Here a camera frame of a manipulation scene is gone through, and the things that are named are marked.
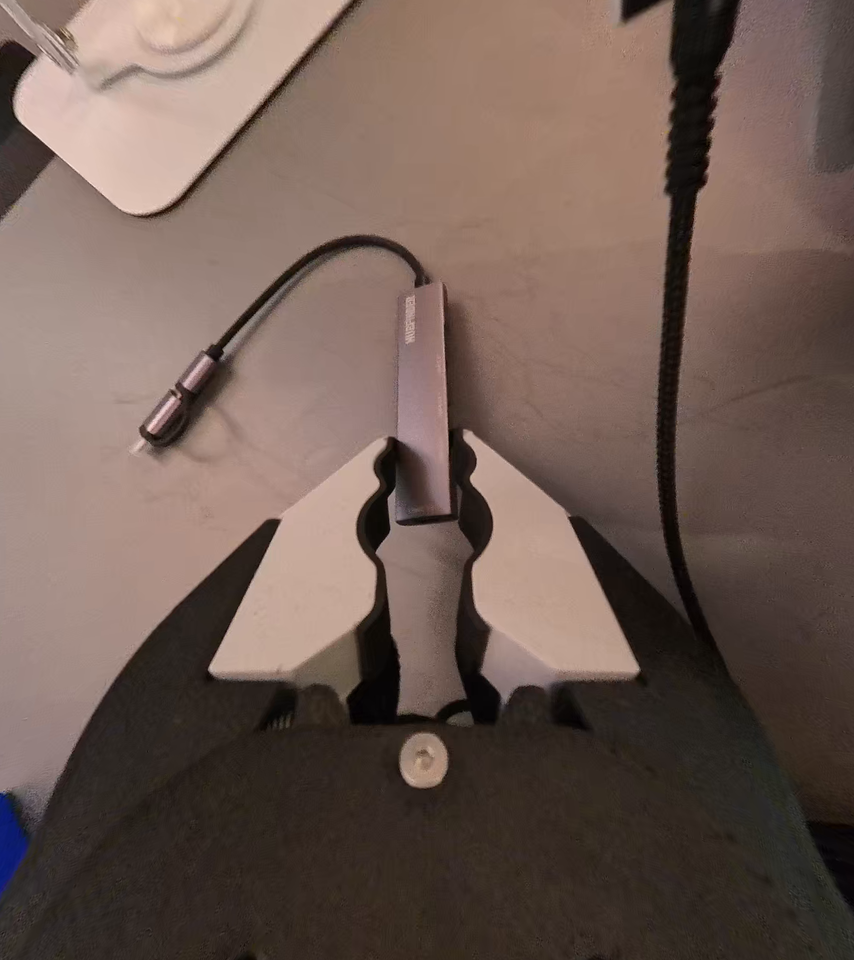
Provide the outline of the grey usb hub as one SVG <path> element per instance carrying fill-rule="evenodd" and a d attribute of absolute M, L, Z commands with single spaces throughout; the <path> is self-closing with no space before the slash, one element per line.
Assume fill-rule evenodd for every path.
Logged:
<path fill-rule="evenodd" d="M 447 290 L 429 276 L 403 244 L 375 234 L 350 234 L 326 241 L 296 259 L 247 306 L 219 338 L 201 350 L 141 422 L 133 450 L 159 451 L 176 444 L 193 409 L 213 382 L 232 345 L 265 317 L 293 286 L 332 258 L 378 251 L 402 261 L 413 286 L 400 296 L 396 321 L 397 448 L 395 519 L 415 526 L 456 517 L 447 373 Z"/>

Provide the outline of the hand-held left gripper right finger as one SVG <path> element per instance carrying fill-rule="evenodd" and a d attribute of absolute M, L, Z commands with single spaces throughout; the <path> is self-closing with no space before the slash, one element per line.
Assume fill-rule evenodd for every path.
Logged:
<path fill-rule="evenodd" d="M 471 712 L 522 688 L 631 682 L 640 666 L 574 518 L 470 430 L 456 433 L 458 527 L 470 546 L 456 661 Z"/>

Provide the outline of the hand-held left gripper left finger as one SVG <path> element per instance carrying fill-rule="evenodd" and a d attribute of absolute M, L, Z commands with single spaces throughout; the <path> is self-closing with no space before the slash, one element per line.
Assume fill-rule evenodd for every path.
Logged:
<path fill-rule="evenodd" d="M 221 681 L 324 685 L 352 712 L 394 712 L 384 565 L 395 441 L 378 438 L 279 518 L 210 664 Z"/>

